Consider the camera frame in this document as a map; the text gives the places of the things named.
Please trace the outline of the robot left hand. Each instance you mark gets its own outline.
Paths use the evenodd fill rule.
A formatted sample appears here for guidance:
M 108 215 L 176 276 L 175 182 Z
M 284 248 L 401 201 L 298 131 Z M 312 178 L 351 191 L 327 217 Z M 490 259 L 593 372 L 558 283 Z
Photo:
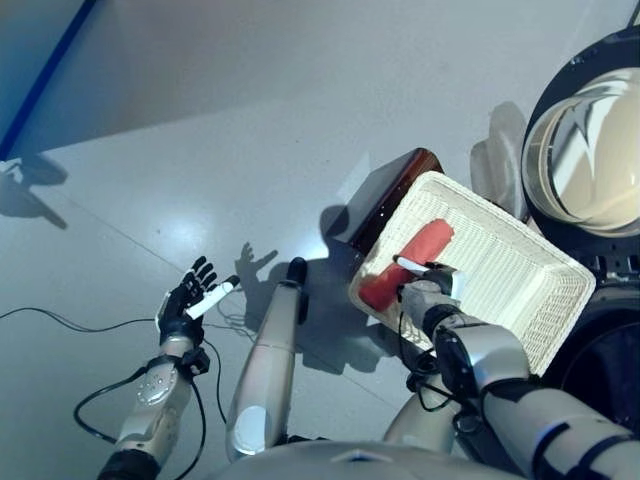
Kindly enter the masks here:
M 230 275 L 219 283 L 217 277 L 213 264 L 200 256 L 178 285 L 165 294 L 155 317 L 160 344 L 174 337 L 184 337 L 194 347 L 202 343 L 204 315 L 240 284 L 237 275 Z

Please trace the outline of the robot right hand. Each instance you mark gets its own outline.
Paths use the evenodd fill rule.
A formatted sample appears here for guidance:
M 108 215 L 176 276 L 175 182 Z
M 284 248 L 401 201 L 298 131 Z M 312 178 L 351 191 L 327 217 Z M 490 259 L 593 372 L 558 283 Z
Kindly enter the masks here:
M 414 277 L 437 284 L 444 295 L 454 300 L 461 298 L 465 285 L 463 272 L 438 262 L 426 262 L 422 265 L 400 255 L 395 255 L 393 261 Z

